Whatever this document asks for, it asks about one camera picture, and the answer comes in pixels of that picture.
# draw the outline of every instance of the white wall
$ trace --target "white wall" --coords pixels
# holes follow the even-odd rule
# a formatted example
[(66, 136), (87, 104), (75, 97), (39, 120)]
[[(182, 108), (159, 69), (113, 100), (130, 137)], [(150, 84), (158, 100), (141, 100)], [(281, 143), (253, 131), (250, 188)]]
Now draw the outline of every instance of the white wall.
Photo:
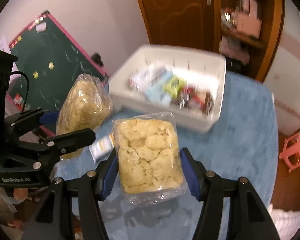
[(89, 55), (100, 53), (108, 74), (149, 43), (137, 0), (10, 0), (0, 14), (0, 38), (12, 41), (45, 10)]
[(274, 93), (279, 131), (291, 135), (300, 128), (300, 18), (285, 0), (282, 37), (264, 84)]

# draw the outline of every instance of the black cable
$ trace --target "black cable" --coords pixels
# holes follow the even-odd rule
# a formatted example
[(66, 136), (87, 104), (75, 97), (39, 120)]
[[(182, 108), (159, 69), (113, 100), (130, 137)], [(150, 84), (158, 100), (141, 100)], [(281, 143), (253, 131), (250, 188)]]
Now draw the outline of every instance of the black cable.
[(25, 73), (23, 73), (22, 71), (13, 71), (13, 72), (11, 72), (10, 75), (14, 75), (14, 74), (20, 74), (20, 75), (24, 76), (26, 81), (27, 81), (27, 84), (28, 84), (25, 102), (23, 103), (23, 107), (22, 107), (22, 111), (21, 111), (21, 112), (23, 112), (25, 107), (26, 107), (26, 102), (27, 102), (27, 99), (28, 99), (30, 82), (29, 82), (29, 78), (27, 77), (27, 75)]

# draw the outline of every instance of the blue gripper pad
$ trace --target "blue gripper pad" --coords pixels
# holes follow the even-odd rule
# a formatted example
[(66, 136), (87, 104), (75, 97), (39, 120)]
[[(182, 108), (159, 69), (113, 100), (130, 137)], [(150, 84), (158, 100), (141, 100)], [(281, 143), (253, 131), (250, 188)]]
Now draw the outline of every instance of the blue gripper pad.
[(105, 161), (104, 167), (98, 175), (97, 187), (103, 200), (105, 200), (110, 195), (117, 174), (118, 158), (115, 149), (113, 149), (109, 158)]
[(39, 118), (39, 122), (42, 123), (42, 124), (45, 124), (45, 123), (57, 123), (59, 112), (60, 111), (45, 112)]
[(180, 150), (182, 170), (186, 177), (191, 195), (198, 201), (202, 196), (204, 176), (199, 169), (196, 161), (192, 158), (188, 148)]

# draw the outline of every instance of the table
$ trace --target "table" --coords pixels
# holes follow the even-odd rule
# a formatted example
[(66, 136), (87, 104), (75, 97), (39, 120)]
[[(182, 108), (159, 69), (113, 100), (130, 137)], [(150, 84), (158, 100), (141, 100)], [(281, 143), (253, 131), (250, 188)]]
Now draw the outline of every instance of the table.
[[(97, 139), (111, 131), (112, 120), (138, 114), (128, 109), (115, 113), (96, 132)], [(227, 72), (221, 116), (211, 130), (201, 134), (177, 127), (177, 132), (179, 147), (188, 147), (207, 170), (228, 179), (247, 177), (269, 205), (277, 171), (278, 127), (271, 92), (264, 85)], [(55, 168), (55, 177), (67, 180), (94, 170), (96, 164), (86, 147), (78, 158), (62, 160)], [(120, 240), (190, 240), (202, 208), (189, 191), (158, 205), (133, 207), (124, 200), (118, 177), (111, 195), (99, 204), (109, 238)], [(219, 239), (226, 238), (228, 199), (223, 208)], [(79, 215), (77, 199), (73, 213)]]

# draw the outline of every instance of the cabinet door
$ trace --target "cabinet door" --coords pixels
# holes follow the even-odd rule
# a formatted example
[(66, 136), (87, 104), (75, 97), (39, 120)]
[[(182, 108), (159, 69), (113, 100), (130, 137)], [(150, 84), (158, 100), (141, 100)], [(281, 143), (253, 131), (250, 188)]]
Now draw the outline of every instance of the cabinet door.
[(213, 50), (214, 0), (142, 2), (154, 44)]

